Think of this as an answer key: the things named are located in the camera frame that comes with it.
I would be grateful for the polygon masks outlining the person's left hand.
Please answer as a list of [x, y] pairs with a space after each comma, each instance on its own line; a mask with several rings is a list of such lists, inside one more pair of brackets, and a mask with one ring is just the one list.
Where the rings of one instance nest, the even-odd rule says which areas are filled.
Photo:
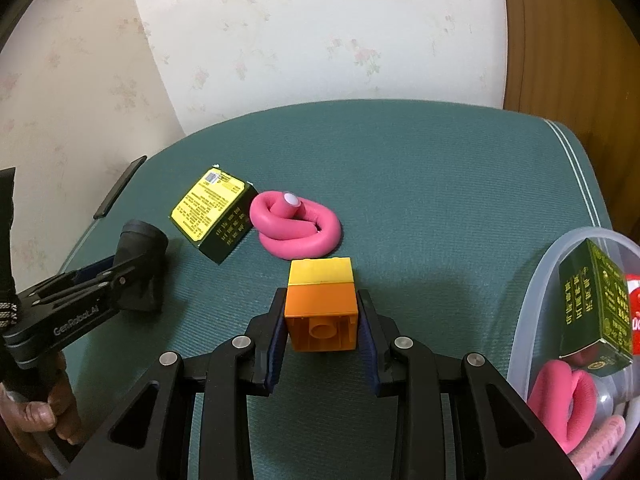
[[21, 451], [42, 470], [54, 468], [34, 434], [54, 430], [59, 438], [71, 445], [84, 440], [77, 400], [66, 373], [66, 359], [62, 352], [56, 356], [56, 367], [60, 377], [49, 392], [47, 401], [14, 400], [6, 386], [1, 384], [2, 422]]

